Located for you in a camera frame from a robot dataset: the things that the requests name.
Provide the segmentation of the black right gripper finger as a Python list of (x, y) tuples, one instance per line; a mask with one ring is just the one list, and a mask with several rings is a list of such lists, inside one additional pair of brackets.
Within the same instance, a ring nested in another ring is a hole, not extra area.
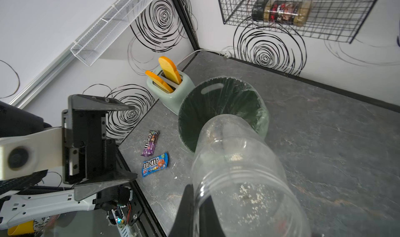
[(192, 237), (194, 219), (194, 188), (186, 185), (169, 237)]

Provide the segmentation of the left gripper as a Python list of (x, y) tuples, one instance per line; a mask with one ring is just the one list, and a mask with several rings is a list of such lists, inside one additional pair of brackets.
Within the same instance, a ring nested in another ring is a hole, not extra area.
[(75, 94), (62, 112), (62, 176), (74, 187), (75, 201), (135, 180), (138, 175), (116, 169), (116, 141), (107, 137), (108, 111), (135, 110), (114, 98)]

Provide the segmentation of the clear oatmeal jar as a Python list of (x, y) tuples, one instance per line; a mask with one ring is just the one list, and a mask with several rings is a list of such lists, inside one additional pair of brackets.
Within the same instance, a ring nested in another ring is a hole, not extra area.
[(203, 126), (191, 170), (197, 237), (310, 237), (277, 155), (242, 118)]

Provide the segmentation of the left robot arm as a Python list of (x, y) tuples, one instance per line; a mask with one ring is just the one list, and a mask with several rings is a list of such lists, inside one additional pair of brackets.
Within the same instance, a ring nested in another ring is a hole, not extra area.
[(117, 166), (109, 112), (133, 110), (114, 98), (75, 94), (61, 127), (1, 103), (1, 229), (76, 211), (131, 208), (137, 174)]

